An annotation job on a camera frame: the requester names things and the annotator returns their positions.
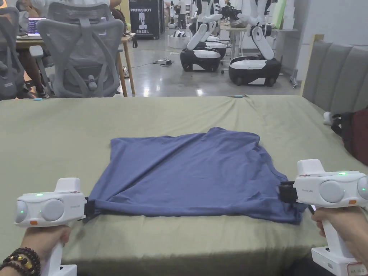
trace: power strip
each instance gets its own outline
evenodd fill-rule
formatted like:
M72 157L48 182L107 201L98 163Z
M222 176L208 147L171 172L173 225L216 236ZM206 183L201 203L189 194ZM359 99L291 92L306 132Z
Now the power strip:
M166 60L166 59L159 59L157 61L157 64L162 64L162 65L171 65L172 61L171 60Z

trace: gray mesh chair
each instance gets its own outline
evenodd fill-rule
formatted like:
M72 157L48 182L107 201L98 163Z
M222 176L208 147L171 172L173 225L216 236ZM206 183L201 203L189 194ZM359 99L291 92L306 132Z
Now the gray mesh chair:
M110 20L110 11L92 13L96 6L50 5L48 17L64 20L40 20L37 29L55 63L55 74L50 76L56 96L110 97L114 96L120 82L115 57L124 31L120 20Z
M0 100L23 93L24 69L15 50L19 12L15 7L0 9Z
M61 2L50 4L47 18L54 21L80 24L80 18L88 18L91 24L113 20L111 11L106 4L73 5Z

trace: wooden table leg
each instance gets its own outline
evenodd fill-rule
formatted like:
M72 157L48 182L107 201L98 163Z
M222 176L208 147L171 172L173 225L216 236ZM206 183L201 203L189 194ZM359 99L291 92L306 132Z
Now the wooden table leg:
M117 62L119 67L119 76L120 76L120 82L121 82L121 88L123 89L123 96L127 97L127 87L125 86L125 78L124 78L124 70L123 70L123 64L121 63L121 57L120 52L117 52Z
M129 58L128 43L123 43L123 45L124 45L125 59L127 60L127 67L128 67L129 80L130 80L130 87L132 88L132 94L135 95L134 83L133 83L133 74L132 74L132 67L130 65L130 58Z

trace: chair backrest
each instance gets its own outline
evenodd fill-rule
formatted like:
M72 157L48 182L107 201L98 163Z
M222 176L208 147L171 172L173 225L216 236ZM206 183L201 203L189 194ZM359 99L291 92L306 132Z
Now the chair backrest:
M91 24L113 20L111 11L106 4L73 5L61 2L50 4L47 19L64 23L80 24L80 18L88 18Z
M332 114L364 109L368 105L368 50L316 41L302 96Z
M54 2L47 17L37 29L55 63L56 96L113 96L120 85L115 59L124 24L113 19L106 4Z
M13 99L24 85L24 69L15 50L19 11L0 9L0 99Z

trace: beaded bracelet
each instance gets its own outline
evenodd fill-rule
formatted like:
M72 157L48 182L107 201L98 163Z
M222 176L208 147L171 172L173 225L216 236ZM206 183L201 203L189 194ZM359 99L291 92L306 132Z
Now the beaded bracelet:
M23 258L22 256L19 256L18 254L11 255L7 258L5 258L4 263L9 263L11 261L19 262L22 266L26 268L26 272L28 275L33 275L36 271L36 269L33 267L32 263L28 261L27 258Z
M0 270L2 270L3 268L7 266L14 268L22 276L29 275L24 268L22 268L20 265L13 263L13 262L3 263L2 265L0 265Z
M37 253L34 250L28 247L22 247L22 248L18 248L14 250L11 256L14 256L16 254L22 254L28 257L28 259L30 260L34 268L34 275L36 276L40 275L41 273L40 257L37 255Z

